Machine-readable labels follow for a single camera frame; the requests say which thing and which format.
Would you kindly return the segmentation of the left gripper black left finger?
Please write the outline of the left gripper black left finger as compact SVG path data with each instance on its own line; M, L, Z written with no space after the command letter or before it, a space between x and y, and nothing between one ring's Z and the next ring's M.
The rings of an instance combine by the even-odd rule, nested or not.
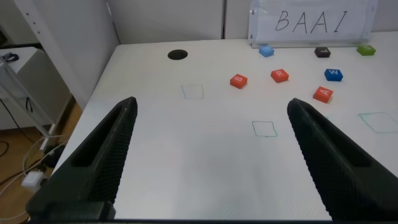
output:
M126 98L101 120L26 206L33 222L103 222L115 216L124 163L137 117Z

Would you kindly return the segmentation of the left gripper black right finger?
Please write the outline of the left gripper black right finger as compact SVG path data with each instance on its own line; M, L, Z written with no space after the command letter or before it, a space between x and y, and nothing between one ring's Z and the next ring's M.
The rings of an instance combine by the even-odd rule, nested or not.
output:
M287 114L316 189L338 221L397 221L397 177L310 104Z

